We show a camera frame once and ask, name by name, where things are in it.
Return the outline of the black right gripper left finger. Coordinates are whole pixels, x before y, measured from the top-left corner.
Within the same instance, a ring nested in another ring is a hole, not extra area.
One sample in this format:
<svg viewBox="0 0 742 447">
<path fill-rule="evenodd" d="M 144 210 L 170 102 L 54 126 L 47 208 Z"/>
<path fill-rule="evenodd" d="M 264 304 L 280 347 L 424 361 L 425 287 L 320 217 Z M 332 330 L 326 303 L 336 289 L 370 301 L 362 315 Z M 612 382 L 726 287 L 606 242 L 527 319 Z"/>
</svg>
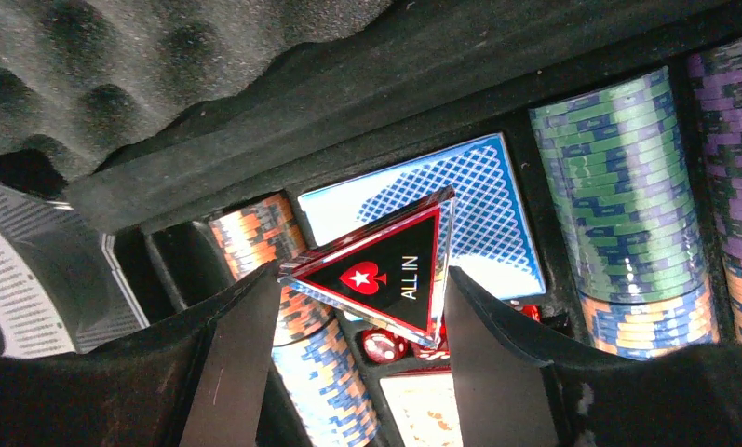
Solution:
<svg viewBox="0 0 742 447">
<path fill-rule="evenodd" d="M 251 446 L 281 288 L 267 263 L 87 354 L 0 358 L 0 446 Z"/>
</svg>

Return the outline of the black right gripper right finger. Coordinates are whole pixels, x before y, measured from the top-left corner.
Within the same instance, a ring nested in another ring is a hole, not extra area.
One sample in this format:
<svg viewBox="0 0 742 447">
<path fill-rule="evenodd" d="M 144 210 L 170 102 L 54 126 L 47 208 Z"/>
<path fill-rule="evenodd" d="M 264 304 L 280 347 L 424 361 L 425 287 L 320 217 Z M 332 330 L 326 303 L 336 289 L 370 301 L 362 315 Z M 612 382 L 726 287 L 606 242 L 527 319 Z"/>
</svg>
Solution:
<svg viewBox="0 0 742 447">
<path fill-rule="evenodd" d="M 742 446 L 742 345 L 625 359 L 524 316 L 457 267 L 445 314 L 467 446 Z"/>
</svg>

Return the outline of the orange poker chip stack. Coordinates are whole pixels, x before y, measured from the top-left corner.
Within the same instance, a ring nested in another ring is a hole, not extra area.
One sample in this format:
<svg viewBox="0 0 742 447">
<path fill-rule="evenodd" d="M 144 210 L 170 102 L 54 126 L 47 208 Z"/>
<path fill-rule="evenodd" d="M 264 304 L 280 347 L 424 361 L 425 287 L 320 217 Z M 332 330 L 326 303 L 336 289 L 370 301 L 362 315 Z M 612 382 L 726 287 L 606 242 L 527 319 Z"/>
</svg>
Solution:
<svg viewBox="0 0 742 447">
<path fill-rule="evenodd" d="M 242 279 L 256 268 L 288 261 L 306 245 L 290 202 L 273 194 L 209 221 L 229 271 Z M 280 293 L 274 346 L 290 345 L 320 330 L 332 319 L 331 308 L 290 287 Z"/>
</svg>

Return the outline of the red triangle token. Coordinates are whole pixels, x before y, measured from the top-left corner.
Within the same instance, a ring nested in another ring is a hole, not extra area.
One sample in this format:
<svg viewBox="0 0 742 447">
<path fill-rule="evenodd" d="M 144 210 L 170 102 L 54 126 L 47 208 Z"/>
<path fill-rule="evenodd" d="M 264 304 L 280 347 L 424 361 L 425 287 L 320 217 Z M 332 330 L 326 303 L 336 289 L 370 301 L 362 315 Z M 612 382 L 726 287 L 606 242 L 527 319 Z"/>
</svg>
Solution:
<svg viewBox="0 0 742 447">
<path fill-rule="evenodd" d="M 281 285 L 437 347 L 455 192 L 445 186 L 279 267 Z"/>
</svg>

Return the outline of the black poker set case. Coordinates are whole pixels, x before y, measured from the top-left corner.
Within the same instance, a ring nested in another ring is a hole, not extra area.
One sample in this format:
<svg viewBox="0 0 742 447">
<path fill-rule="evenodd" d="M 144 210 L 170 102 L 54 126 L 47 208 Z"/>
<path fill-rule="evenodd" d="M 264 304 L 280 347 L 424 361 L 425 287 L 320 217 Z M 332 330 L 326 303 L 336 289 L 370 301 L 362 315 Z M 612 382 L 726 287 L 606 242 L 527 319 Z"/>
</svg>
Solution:
<svg viewBox="0 0 742 447">
<path fill-rule="evenodd" d="M 742 34 L 742 1 L 0 1 L 0 180 L 105 232 L 499 124 Z"/>
</svg>

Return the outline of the grey poker chip stack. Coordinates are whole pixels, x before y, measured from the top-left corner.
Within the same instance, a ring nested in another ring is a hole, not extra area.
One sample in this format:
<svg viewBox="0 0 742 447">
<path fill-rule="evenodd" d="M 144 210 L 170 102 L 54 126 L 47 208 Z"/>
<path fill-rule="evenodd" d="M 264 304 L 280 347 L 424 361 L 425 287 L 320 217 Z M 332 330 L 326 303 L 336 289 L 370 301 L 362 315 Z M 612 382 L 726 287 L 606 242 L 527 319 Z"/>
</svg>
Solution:
<svg viewBox="0 0 742 447">
<path fill-rule="evenodd" d="M 379 421 L 337 319 L 297 342 L 272 349 L 272 359 L 314 446 L 366 446 Z"/>
</svg>

